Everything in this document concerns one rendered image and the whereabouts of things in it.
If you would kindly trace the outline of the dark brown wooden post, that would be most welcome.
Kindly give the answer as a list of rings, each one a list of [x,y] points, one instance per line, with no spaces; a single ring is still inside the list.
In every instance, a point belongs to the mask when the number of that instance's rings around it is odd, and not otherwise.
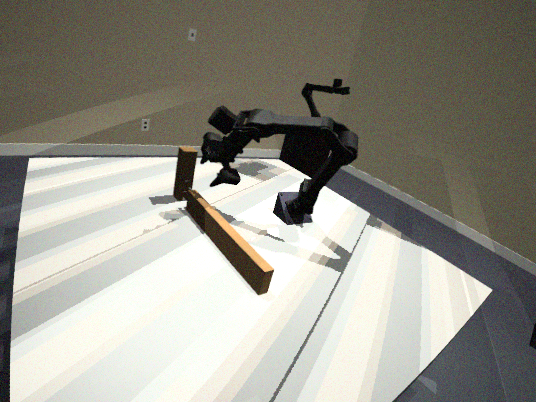
[[[179,147],[176,163],[173,196],[177,201],[187,200],[188,188],[192,190],[197,150],[193,147]]]

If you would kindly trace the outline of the long wooden board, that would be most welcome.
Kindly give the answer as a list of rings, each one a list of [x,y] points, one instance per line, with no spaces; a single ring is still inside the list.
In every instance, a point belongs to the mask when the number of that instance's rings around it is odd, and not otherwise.
[[[195,189],[188,188],[188,214],[238,271],[254,292],[268,292],[274,268],[261,257]]]

